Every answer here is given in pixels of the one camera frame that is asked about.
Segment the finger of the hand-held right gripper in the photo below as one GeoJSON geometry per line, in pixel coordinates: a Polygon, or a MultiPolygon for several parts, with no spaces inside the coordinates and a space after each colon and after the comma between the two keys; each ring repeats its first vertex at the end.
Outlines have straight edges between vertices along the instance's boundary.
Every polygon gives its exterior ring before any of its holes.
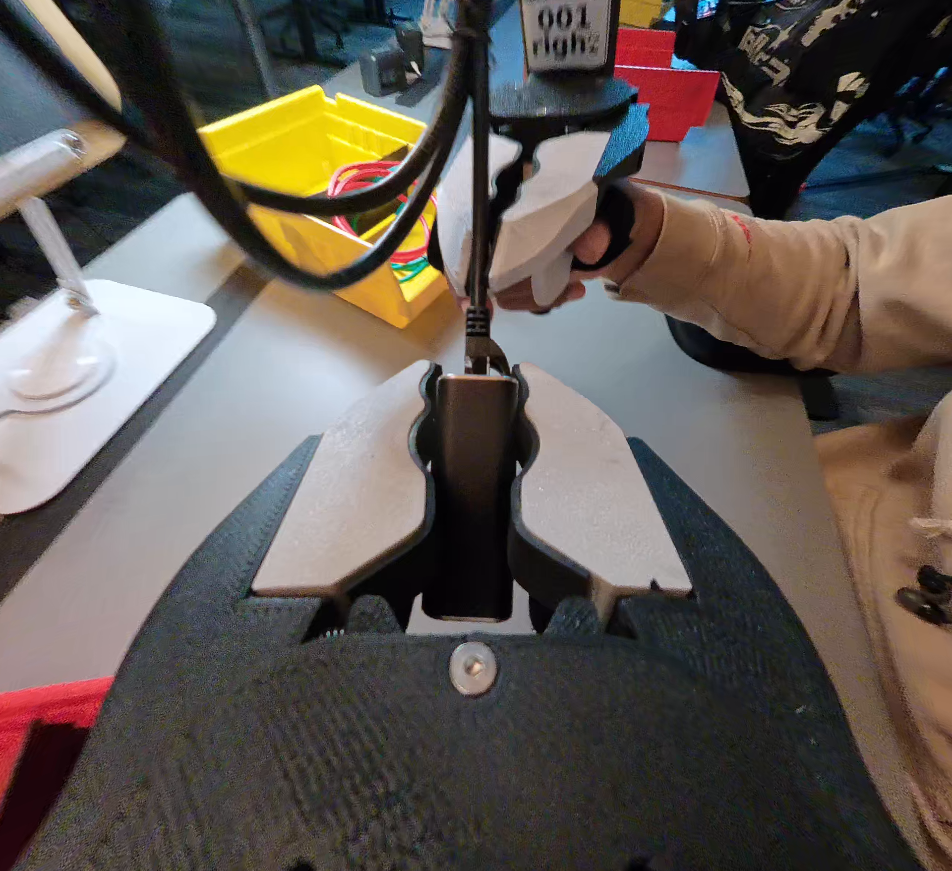
{"type": "MultiPolygon", "coordinates": [[[[515,200],[522,178],[522,147],[504,136],[489,136],[489,221],[491,239],[506,208],[515,200]]],[[[470,295],[472,248],[473,143],[465,139],[450,160],[436,189],[437,240],[442,271],[454,294],[470,295]]]]}
{"type": "Polygon", "coordinates": [[[501,217],[487,278],[492,293],[523,281],[533,293],[561,293],[570,281],[570,247],[594,220],[601,162],[600,133],[572,133],[541,142],[533,174],[501,217]]]}

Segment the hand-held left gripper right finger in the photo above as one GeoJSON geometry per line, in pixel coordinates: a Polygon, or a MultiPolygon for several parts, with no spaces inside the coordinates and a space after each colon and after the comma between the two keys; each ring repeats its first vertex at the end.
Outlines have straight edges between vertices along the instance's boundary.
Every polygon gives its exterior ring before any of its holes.
{"type": "Polygon", "coordinates": [[[512,485],[509,565],[536,600],[621,600],[692,582],[625,433],[536,365],[517,366],[527,458],[512,485]]]}

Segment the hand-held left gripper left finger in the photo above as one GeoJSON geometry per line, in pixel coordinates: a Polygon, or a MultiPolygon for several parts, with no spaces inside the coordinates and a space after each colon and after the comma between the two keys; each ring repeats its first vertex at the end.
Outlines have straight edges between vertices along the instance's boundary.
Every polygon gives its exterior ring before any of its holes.
{"type": "Polygon", "coordinates": [[[437,377],[438,364],[415,362],[327,427],[254,577],[256,596],[421,592],[434,562],[435,495],[416,437],[437,377]]]}

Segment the black ethernet adapter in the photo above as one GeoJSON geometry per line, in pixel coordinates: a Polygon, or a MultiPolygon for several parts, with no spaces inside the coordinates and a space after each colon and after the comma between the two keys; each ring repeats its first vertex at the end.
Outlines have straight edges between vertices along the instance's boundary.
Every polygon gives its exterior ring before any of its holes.
{"type": "Polygon", "coordinates": [[[422,591],[425,615],[499,623],[513,610],[507,560],[516,474],[514,377],[443,375],[435,383],[435,563],[422,591]]]}

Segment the person's right forearm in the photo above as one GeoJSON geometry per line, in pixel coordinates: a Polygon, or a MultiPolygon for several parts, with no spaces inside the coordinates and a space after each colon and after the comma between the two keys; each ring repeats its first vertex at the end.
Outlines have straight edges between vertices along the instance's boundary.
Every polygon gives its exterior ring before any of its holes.
{"type": "Polygon", "coordinates": [[[951,198],[869,219],[769,221],[653,189],[660,240],[617,299],[799,369],[950,365],[951,198]]]}

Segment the person's right hand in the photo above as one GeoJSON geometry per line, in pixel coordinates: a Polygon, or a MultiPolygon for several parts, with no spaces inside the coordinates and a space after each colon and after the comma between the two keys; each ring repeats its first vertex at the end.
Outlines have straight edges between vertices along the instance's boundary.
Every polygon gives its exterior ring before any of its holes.
{"type": "Polygon", "coordinates": [[[494,306],[506,311],[544,315],[582,299],[591,282],[620,287],[649,259],[660,240],[664,205],[649,187],[613,185],[601,199],[589,227],[570,246],[581,269],[572,269],[561,294],[540,305],[530,279],[494,293],[494,306]]]}

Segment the small black box device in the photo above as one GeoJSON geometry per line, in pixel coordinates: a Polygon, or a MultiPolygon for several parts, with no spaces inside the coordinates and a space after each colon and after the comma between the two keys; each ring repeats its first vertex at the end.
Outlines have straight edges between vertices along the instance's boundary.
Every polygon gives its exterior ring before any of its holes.
{"type": "Polygon", "coordinates": [[[360,56],[363,91],[376,98],[399,94],[422,79],[425,44],[420,24],[402,22],[387,44],[364,50],[360,56]]]}

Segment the white board stand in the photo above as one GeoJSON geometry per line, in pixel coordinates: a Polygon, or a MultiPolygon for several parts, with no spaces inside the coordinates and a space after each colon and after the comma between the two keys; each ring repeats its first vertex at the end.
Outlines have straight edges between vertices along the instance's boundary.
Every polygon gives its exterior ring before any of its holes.
{"type": "Polygon", "coordinates": [[[216,324],[205,304],[83,275],[43,198],[87,154],[61,129],[2,158],[2,208],[26,222],[56,279],[2,329],[3,517],[59,495],[216,324]]]}

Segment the grey light stand pole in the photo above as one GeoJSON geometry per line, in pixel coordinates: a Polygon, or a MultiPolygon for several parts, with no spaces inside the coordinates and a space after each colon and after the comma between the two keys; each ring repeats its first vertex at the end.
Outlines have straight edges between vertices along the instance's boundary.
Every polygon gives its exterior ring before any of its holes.
{"type": "Polygon", "coordinates": [[[255,18],[251,0],[231,0],[231,2],[262,93],[268,101],[273,100],[280,96],[280,87],[271,66],[263,32],[255,18]]]}

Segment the black divider card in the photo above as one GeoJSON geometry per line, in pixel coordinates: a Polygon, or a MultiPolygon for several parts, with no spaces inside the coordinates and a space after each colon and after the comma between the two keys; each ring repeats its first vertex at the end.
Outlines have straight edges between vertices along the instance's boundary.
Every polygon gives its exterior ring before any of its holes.
{"type": "Polygon", "coordinates": [[[12,869],[54,807],[86,744],[89,728],[32,722],[2,794],[1,868],[12,869]]]}

